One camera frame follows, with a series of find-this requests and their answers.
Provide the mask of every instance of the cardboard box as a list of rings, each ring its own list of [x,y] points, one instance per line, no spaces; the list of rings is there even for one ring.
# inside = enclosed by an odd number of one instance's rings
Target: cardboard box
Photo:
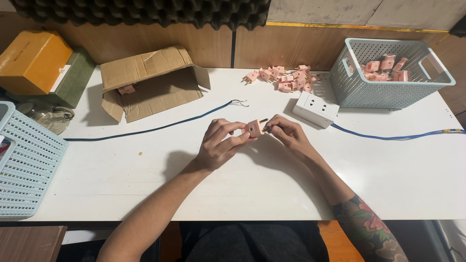
[[[73,50],[55,31],[22,31],[0,55],[0,86],[15,95],[45,95]]]
[[[31,99],[40,99],[42,101],[76,108],[81,99],[84,89],[86,89],[96,63],[90,57],[89,53],[83,47],[73,48],[74,52],[66,62],[65,67],[69,66],[63,78],[57,84],[55,90],[51,90],[46,95],[39,96],[20,96],[7,92],[6,95],[18,101],[27,101]]]
[[[198,85],[210,89],[207,69],[192,63],[181,46],[102,64],[102,107],[118,122],[123,111],[133,122],[202,97]],[[133,84],[136,92],[117,88]]]

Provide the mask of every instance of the green box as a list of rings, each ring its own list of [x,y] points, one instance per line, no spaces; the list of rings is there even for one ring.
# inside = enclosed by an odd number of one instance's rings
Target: green box
[[[60,84],[58,84],[55,92],[38,96],[19,96],[13,95],[10,92],[7,92],[6,95],[21,102],[40,99],[59,106],[76,108],[92,72],[94,72],[96,63],[84,47],[77,47],[73,48],[73,54],[69,57],[66,64],[71,66]]]

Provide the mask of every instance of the open cardboard box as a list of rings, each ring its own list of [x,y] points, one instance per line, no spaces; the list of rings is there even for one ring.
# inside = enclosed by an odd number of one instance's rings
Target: open cardboard box
[[[135,55],[100,67],[102,107],[118,122],[162,112],[202,97],[198,85],[210,89],[207,69],[192,63],[181,46]],[[135,92],[121,95],[118,88],[133,84]]]

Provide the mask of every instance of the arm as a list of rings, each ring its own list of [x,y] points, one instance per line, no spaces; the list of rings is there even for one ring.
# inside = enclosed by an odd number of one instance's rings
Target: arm
[[[189,193],[215,169],[256,138],[249,132],[222,141],[245,123],[215,119],[207,129],[199,154],[180,174],[146,199],[123,221],[102,246],[97,262],[138,262],[170,222]]]
[[[314,174],[338,223],[365,261],[408,261],[384,222],[330,168],[298,123],[275,115],[266,126],[272,126],[270,132]]]

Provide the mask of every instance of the orange box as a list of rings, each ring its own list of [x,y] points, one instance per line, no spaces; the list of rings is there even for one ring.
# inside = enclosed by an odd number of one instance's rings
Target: orange box
[[[22,31],[0,55],[0,86],[14,95],[46,95],[72,53],[55,31]]]

